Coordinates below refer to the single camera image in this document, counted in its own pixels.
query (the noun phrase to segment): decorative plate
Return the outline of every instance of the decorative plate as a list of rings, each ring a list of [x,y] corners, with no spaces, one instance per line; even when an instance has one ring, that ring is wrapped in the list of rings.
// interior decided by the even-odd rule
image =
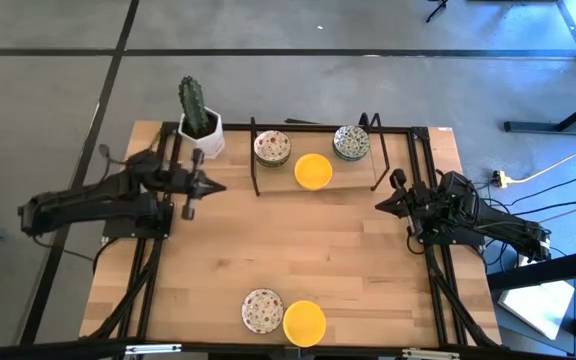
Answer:
[[[279,166],[290,157],[292,144],[286,134],[269,130],[255,139],[255,156],[260,164],[265,166]]]
[[[335,132],[333,145],[342,157],[359,160],[370,150],[370,137],[359,126],[346,125]]]
[[[241,318],[250,331],[267,334],[275,330],[284,316],[284,304],[270,289],[253,290],[241,305]]]

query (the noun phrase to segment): cactus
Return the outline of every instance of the cactus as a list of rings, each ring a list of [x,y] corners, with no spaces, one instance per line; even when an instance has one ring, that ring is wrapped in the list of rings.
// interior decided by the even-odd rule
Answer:
[[[208,122],[206,110],[204,110],[204,97],[201,93],[201,85],[199,85],[197,80],[190,76],[186,76],[181,80],[181,84],[179,84],[179,101],[181,101],[184,114],[186,114],[184,120],[188,124],[186,131],[192,131],[188,135],[195,139],[210,135],[210,123]]]

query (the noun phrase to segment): wooden table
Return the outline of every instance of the wooden table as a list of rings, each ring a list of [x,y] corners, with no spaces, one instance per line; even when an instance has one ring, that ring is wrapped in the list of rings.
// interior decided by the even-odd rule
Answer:
[[[127,156],[150,146],[160,126],[138,121]],[[437,169],[461,171],[452,130],[429,132]],[[371,136],[375,144],[377,135]],[[250,133],[227,131],[225,139],[226,149],[207,161],[205,170],[228,190],[200,201],[194,221],[180,219],[185,197],[173,197],[175,220],[162,249],[149,340],[288,344],[281,329],[255,335],[241,320],[244,297],[253,289],[270,288],[286,305],[306,299],[322,307],[328,327],[321,345],[438,345],[425,259],[406,249],[405,220],[374,209],[393,192],[388,181],[375,192],[335,189],[256,197]],[[403,168],[411,179],[405,136],[385,135],[385,140],[391,169]],[[385,169],[378,150],[372,153],[377,175]],[[421,145],[418,152],[423,154]],[[420,161],[425,177],[423,156]],[[135,240],[127,239],[101,256],[82,335],[96,330],[124,295],[134,250]],[[451,250],[461,300],[488,336],[500,342],[481,259],[464,246]],[[129,334],[136,331],[139,309],[140,300]],[[454,342],[449,309],[444,299],[447,332]]]

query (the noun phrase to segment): metal bracket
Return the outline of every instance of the metal bracket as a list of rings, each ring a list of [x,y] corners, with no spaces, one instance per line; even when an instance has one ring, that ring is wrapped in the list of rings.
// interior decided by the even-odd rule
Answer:
[[[423,141],[430,141],[430,135],[428,134],[427,127],[411,127],[412,133]]]
[[[404,349],[401,357],[403,359],[459,360],[458,353],[419,350],[419,349]]]
[[[126,346],[126,355],[168,354],[173,352],[181,352],[181,344]]]

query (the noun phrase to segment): stack of plates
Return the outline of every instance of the stack of plates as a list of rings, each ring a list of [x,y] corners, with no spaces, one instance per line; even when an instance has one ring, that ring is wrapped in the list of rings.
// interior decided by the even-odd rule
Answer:
[[[370,137],[359,126],[342,126],[335,132],[332,149],[343,160],[357,161],[370,150]]]
[[[292,145],[286,134],[269,130],[257,136],[254,148],[257,162],[267,167],[278,167],[288,161]]]

